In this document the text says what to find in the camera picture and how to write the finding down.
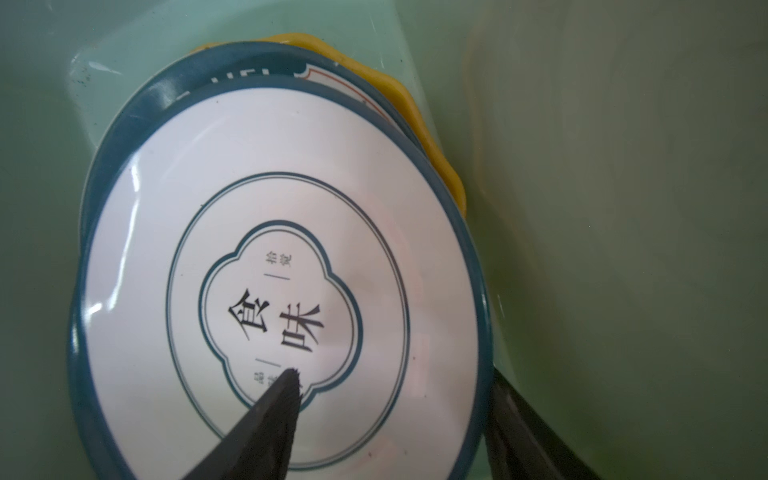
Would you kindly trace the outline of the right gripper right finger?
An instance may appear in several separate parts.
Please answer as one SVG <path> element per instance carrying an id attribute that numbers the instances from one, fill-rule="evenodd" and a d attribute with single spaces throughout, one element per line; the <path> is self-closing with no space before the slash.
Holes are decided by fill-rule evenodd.
<path id="1" fill-rule="evenodd" d="M 494 371 L 484 437 L 494 479 L 598 478 L 499 370 Z"/>

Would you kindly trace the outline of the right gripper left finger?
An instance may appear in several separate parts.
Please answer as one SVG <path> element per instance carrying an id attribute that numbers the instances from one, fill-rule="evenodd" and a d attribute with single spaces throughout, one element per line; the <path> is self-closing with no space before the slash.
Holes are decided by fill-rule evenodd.
<path id="1" fill-rule="evenodd" d="M 188 479 L 284 479 L 300 407 L 299 372 L 285 370 Z"/>

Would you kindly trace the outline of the white plate black line pattern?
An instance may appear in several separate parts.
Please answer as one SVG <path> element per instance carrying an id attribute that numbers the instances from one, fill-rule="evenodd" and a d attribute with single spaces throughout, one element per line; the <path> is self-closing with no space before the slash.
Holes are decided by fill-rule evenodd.
<path id="1" fill-rule="evenodd" d="M 463 479 L 491 315 L 446 185 L 373 109 L 287 76 L 125 107 L 91 168 L 70 392 L 103 479 L 180 479 L 288 369 L 291 479 Z"/>

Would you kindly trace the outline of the yellow polka dot plate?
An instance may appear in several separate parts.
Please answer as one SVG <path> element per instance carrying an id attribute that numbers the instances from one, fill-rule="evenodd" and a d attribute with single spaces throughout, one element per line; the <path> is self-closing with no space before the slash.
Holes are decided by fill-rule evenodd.
<path id="1" fill-rule="evenodd" d="M 266 39 L 288 39 L 299 36 L 311 36 L 304 33 L 280 34 Z M 296 92 L 303 92 L 314 95 L 320 99 L 330 102 L 334 106 L 340 107 L 344 112 L 351 113 L 355 118 L 360 119 L 373 128 L 374 131 L 382 133 L 384 137 L 390 140 L 394 146 L 403 150 L 406 160 L 411 161 L 417 168 L 417 171 L 424 175 L 424 178 L 435 190 L 435 195 L 442 202 L 452 199 L 454 204 L 446 209 L 448 214 L 459 214 L 462 218 L 467 214 L 467 197 L 462 181 L 448 160 L 445 158 L 438 143 L 431 136 L 426 122 L 418 109 L 415 100 L 407 89 L 393 77 L 379 72 L 381 77 L 387 76 L 380 84 L 384 87 L 384 93 L 395 99 L 395 104 L 405 109 L 405 114 L 409 116 L 409 123 L 416 128 L 416 134 L 424 141 L 424 150 L 406 138 L 395 126 L 391 125 L 380 114 L 371 110 L 358 99 L 342 93 L 330 86 L 325 86 L 310 80 L 302 80 L 287 76 L 264 76 L 251 77 L 217 86 L 250 88 L 250 87 L 274 87 L 287 88 Z"/>

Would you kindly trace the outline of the large green rim lettered plate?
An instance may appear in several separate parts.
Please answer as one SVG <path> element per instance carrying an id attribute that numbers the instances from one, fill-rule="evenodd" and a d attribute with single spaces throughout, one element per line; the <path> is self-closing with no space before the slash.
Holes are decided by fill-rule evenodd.
<path id="1" fill-rule="evenodd" d="M 125 103 L 106 130 L 91 162 L 81 199 L 79 241 L 127 157 L 182 101 L 218 84 L 251 77 L 287 76 L 330 86 L 363 102 L 420 150 L 424 141 L 405 109 L 384 93 L 379 72 L 356 63 L 311 36 L 223 43 L 199 50 L 154 75 Z"/>

